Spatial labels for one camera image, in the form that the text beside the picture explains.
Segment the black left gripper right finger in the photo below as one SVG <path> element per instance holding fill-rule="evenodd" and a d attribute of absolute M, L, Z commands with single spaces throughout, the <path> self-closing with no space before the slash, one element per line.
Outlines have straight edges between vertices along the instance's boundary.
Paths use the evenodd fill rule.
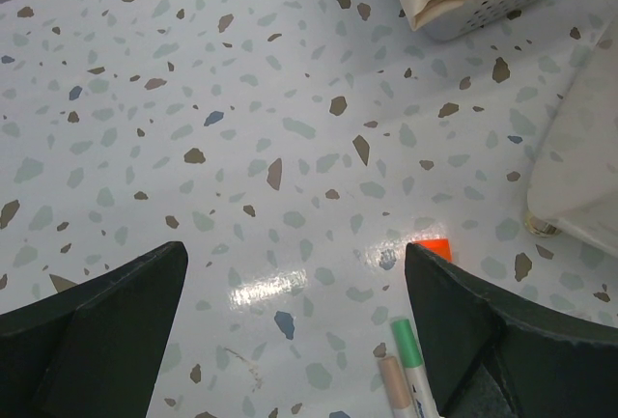
<path fill-rule="evenodd" d="M 480 279 L 421 245 L 407 292 L 443 417 L 614 417 L 617 330 Z"/>

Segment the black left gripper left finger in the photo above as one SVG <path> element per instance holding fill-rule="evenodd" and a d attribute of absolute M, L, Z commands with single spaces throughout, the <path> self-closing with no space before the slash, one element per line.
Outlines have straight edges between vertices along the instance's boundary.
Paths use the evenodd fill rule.
<path fill-rule="evenodd" d="M 187 265 L 167 242 L 2 315 L 2 416 L 145 416 Z"/>

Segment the beige round drawer organizer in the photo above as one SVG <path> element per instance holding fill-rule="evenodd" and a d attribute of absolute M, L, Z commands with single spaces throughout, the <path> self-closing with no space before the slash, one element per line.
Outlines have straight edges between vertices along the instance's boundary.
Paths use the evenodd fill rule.
<path fill-rule="evenodd" d="M 528 229 L 564 232 L 617 255 L 617 21 L 558 107 L 527 190 Z"/>

